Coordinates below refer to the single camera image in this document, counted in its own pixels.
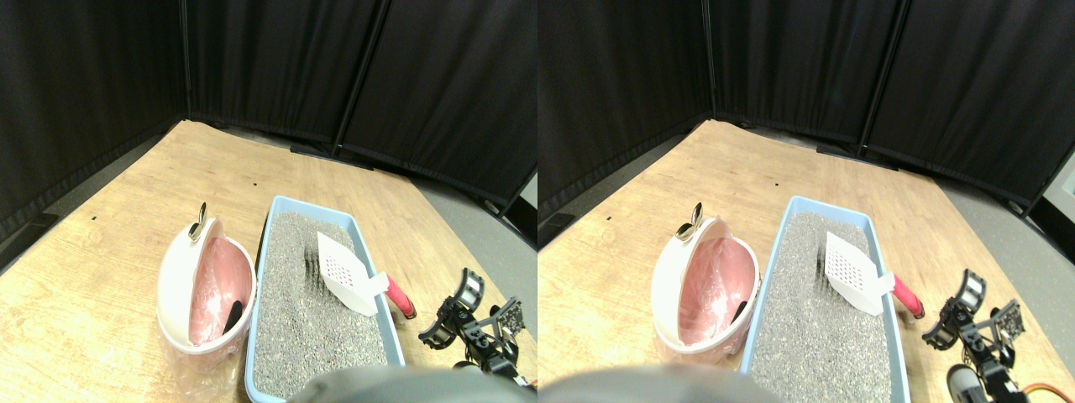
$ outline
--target blue litter box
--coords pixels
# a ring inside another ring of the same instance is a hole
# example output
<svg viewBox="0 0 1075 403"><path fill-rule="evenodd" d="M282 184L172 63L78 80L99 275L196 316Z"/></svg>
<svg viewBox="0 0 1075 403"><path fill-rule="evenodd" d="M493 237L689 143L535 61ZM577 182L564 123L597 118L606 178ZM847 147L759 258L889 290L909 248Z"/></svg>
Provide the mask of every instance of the blue litter box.
<svg viewBox="0 0 1075 403"><path fill-rule="evenodd" d="M765 268L765 277L761 280L761 291L758 292L758 306L754 311L750 319L750 331L747 332L746 347L743 349L743 362L740 364L740 372L750 373L750 362L754 358L754 344L756 342L758 327L761 320L761 313L765 310L765 293L769 290L769 278L773 272L775 260L773 257L779 255L780 239L784 236L784 228L788 220L796 213L814 212L830 219L850 222L865 232L866 241L870 242L870 260L877 265L877 275L884 275L885 263L882 261L880 246L877 244L877 234L874 232L873 221L870 216L844 207L822 203L817 200L807 199L801 196L791 198L788 208L784 211L784 219L780 220L780 230L776 233L776 241L773 243L773 251L769 255L769 265ZM903 360L903 344L900 342L900 327L895 322L895 307L892 305L892 294L887 293L882 297L882 304L885 312L882 314L885 321L885 335L888 340L888 363L892 371L892 401L906 403L911 402L911 390L907 388L907 368Z"/></svg>
<svg viewBox="0 0 1075 403"><path fill-rule="evenodd" d="M269 245L269 235L272 233L272 218L280 212L297 212L313 219L343 227L350 234L352 242L355 244L355 256L366 264L367 273L370 277L377 274L376 269L373 268L373 261L370 260L370 254L366 248L366 241L362 240L362 233L358 230L358 224L355 222L354 217L347 213L306 203L301 200L276 196L272 199L272 206L269 207L269 217L266 218L266 227L261 233L261 246L258 248L259 284L261 283L261 277L264 275L261 268L264 267L266 254L262 251ZM381 329L381 341L385 345L385 358L388 359L389 365L403 365L403 350L400 348L399 335L396 333L396 326L392 323L391 314L388 311L388 302L385 301L385 294L377 294L374 298L374 302L377 304L377 327ZM246 345L246 375L244 376L246 395L256 403L282 403L286 397L281 398L267 394L254 387L254 351L257 348L258 310L260 305L261 288L258 287L258 300L254 302L254 317L250 321L250 334Z"/></svg>

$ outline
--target orange wire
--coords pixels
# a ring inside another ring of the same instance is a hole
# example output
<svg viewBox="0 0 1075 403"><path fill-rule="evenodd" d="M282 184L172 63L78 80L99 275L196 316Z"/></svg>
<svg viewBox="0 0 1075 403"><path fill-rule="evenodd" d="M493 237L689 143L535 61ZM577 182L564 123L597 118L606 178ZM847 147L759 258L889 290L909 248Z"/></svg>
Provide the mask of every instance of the orange wire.
<svg viewBox="0 0 1075 403"><path fill-rule="evenodd" d="M1044 384L1044 383L1031 384L1031 385L1028 385L1026 388L1022 388L1022 392L1027 393L1027 394L1030 394L1030 392L1035 391L1035 390L1040 390L1040 389L1045 389L1045 390L1048 390L1050 392L1054 392L1058 397L1060 397L1060 399L1063 399L1065 402L1073 403L1072 400L1071 400L1071 398L1069 398L1066 394L1064 394L1064 392L1061 392L1060 389L1057 389L1056 387L1054 387L1052 385L1049 385L1049 384Z"/></svg>

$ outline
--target white litter scoop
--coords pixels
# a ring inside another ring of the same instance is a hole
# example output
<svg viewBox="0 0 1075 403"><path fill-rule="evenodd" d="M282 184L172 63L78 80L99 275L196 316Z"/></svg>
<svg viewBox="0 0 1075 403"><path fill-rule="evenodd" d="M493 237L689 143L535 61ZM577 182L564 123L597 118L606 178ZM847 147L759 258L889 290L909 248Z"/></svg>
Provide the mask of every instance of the white litter scoop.
<svg viewBox="0 0 1075 403"><path fill-rule="evenodd" d="M882 296L892 292L895 287L892 273L878 277L877 265L862 250L832 232L827 236L825 276L829 284L851 306L873 316L880 315Z"/></svg>
<svg viewBox="0 0 1075 403"><path fill-rule="evenodd" d="M366 316L377 314L373 298L388 290L385 273L371 278L366 264L350 249L320 232L317 233L317 260L325 285L344 305Z"/></svg>

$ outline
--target gray floor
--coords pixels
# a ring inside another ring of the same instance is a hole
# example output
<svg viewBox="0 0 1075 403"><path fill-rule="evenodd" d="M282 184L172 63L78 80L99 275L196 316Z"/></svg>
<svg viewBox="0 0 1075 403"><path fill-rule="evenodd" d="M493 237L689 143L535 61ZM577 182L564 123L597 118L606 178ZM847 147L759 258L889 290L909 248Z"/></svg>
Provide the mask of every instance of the gray floor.
<svg viewBox="0 0 1075 403"><path fill-rule="evenodd" d="M224 131L258 143L289 148L293 142L278 136L240 127ZM162 135L155 136L125 154L102 169L89 179L76 186L66 196L45 208L45 213L56 214L63 219L83 202L89 200L104 185L112 182L124 170L149 150ZM492 282L504 297L517 297L522 302L522 316L530 333L538 339L538 254L496 217L486 213L458 190L432 181L414 179L415 186L429 200L438 213L452 227L456 235L467 245L478 264L489 273ZM10 242L5 240L0 248ZM4 267L0 274L8 271ZM445 285L444 296L455 291L456 284Z"/></svg>
<svg viewBox="0 0 1075 403"><path fill-rule="evenodd" d="M816 149L821 142L770 128L749 129L756 134ZM674 136L604 178L572 200L560 213L580 217L675 147L686 135ZM950 179L937 185L992 254L1004 274L1034 313L1057 354L1075 372L1075 265L1034 229L981 190ZM1019 342L1015 343L1016 351Z"/></svg>

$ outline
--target wooden surface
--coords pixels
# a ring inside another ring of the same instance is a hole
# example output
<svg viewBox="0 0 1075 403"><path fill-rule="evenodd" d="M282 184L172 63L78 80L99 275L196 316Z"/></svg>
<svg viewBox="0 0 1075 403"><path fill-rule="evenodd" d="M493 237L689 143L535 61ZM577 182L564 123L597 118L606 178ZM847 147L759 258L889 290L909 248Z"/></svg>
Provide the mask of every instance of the wooden surface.
<svg viewBox="0 0 1075 403"><path fill-rule="evenodd" d="M202 202L228 236L257 255L272 198L285 195L355 216L377 270L418 310L398 325L408 365L450 368L462 343L431 350L418 332L459 285L486 278L484 306L503 296L405 177L290 154L183 121L59 222L0 276L0 400L174 401L158 346L157 271ZM532 376L534 342L519 337ZM246 401L242 374L230 392Z"/></svg>
<svg viewBox="0 0 1075 403"><path fill-rule="evenodd" d="M937 351L921 340L970 268L988 282L985 319L1018 298L989 250L929 177L817 154L706 121L571 226L539 254L539 320L544 382L611 365L656 362L649 305L661 248L698 202L747 242L764 270L784 210L800 195L870 215L885 267L917 292L926 318L901 337L914 401L950 401L945 377L960 348ZM1021 386L1075 382L1023 304L1027 332L1015 342L1012 375ZM742 352L722 365L737 368ZM1035 393L1045 401L1048 393Z"/></svg>

